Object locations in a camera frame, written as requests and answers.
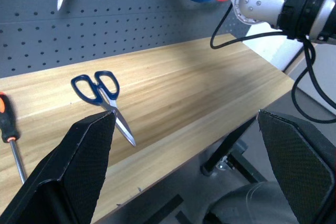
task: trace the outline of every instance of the black cable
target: black cable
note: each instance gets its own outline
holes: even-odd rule
[[[306,75],[307,72],[310,72],[312,73],[311,76],[313,76],[313,79],[311,79],[314,87],[316,88],[316,91],[318,92],[318,94],[325,100],[325,98],[330,99],[320,88],[317,80],[316,80],[316,77],[314,75],[314,72],[312,71],[312,66],[314,65],[315,63],[315,59],[316,59],[316,52],[315,52],[315,48],[314,46],[312,45],[312,43],[307,40],[306,38],[303,39],[303,46],[304,46],[304,49],[305,49],[305,57],[306,57],[306,63],[307,63],[307,67],[305,68],[305,70],[299,75],[299,77],[296,79],[294,85],[293,85],[293,88],[292,88],[292,92],[291,92],[291,96],[292,96],[292,101],[293,101],[293,104],[295,106],[295,108],[300,112],[301,115],[303,115],[305,118],[307,118],[308,120],[312,121],[312,122],[316,122],[316,123],[322,123],[322,124],[328,124],[328,123],[336,123],[336,119],[330,119],[330,120],[320,120],[320,119],[316,119],[316,118],[312,118],[311,116],[309,116],[308,114],[306,114],[302,109],[301,107],[299,106],[297,100],[296,100],[296,90],[297,90],[297,87],[298,87],[298,84],[300,83],[301,79]]]
[[[243,37],[243,38],[233,39],[233,40],[225,42],[223,44],[214,46],[214,39],[215,39],[219,29],[221,28],[222,24],[226,20],[226,18],[229,15],[231,10],[232,10],[232,4],[230,4],[229,8],[227,9],[226,13],[224,14],[224,17],[219,22],[218,26],[216,27],[215,31],[213,32],[213,34],[211,36],[210,47],[212,49],[219,49],[219,48],[226,47],[228,45],[231,45],[231,44],[234,44],[234,43],[237,43],[237,42],[242,42],[242,41],[250,40],[250,39],[256,39],[256,38],[267,37],[267,36],[275,36],[275,35],[286,35],[286,33],[284,31],[272,31],[270,33],[262,33],[262,34],[251,35],[251,36],[247,36],[247,37]]]
[[[212,49],[219,49],[219,48],[226,47],[228,45],[231,45],[231,44],[234,44],[234,43],[237,43],[237,42],[242,42],[242,41],[245,41],[245,40],[257,39],[257,38],[267,37],[267,36],[279,36],[279,35],[286,36],[287,34],[284,31],[271,31],[269,33],[262,33],[262,34],[251,35],[251,36],[247,36],[247,37],[243,37],[243,38],[239,38],[239,39],[233,39],[233,40],[230,40],[230,41],[225,42],[223,44],[220,44],[218,46],[211,45],[211,48]]]
[[[214,39],[218,33],[218,30],[220,29],[220,27],[222,26],[222,24],[224,23],[224,21],[226,20],[227,16],[229,15],[229,13],[232,10],[232,4],[230,4],[229,8],[227,9],[226,13],[224,14],[222,20],[219,22],[218,26],[216,27],[215,31],[212,33],[211,39],[210,39],[210,47],[212,49],[216,49],[214,46]]]

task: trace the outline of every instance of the white wall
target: white wall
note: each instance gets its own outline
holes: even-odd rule
[[[317,45],[316,61],[313,66],[316,78],[322,90],[329,96],[330,99],[336,101],[336,46],[333,45]],[[290,74],[293,79],[296,79],[306,68],[306,61],[303,60],[298,67]],[[336,110],[328,105],[317,93],[309,74],[302,78],[299,83],[299,88],[306,94],[314,98],[321,105],[327,108],[332,113],[336,114]]]
[[[267,23],[251,26],[249,35],[275,31]],[[261,55],[275,67],[283,70],[297,51],[302,47],[302,43],[294,40],[287,40],[285,36],[273,36],[259,38],[244,42],[249,48]]]

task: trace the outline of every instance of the table leg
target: table leg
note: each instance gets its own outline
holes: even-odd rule
[[[232,131],[228,136],[223,140],[222,144],[218,149],[211,155],[211,157],[201,166],[201,172],[205,176],[210,176],[213,172],[216,164],[221,160],[223,156],[228,154],[233,145],[238,141],[241,135],[251,126],[254,122],[255,116],[242,124],[240,127]]]

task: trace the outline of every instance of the screwdriver shaft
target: screwdriver shaft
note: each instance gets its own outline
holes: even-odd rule
[[[24,167],[22,165],[20,153],[19,153],[19,151],[18,151],[18,149],[16,147],[15,141],[13,141],[13,140],[10,141],[10,144],[11,144],[12,152],[13,152],[13,155],[14,155],[14,159],[15,159],[15,162],[16,162],[17,169],[18,169],[19,174],[20,174],[20,178],[21,178],[22,184],[24,184],[24,182],[27,179],[27,176],[26,176],[25,169],[24,169]]]

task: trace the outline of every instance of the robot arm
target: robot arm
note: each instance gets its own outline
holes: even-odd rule
[[[231,0],[237,18],[249,25],[267,22],[289,39],[336,45],[336,0]]]

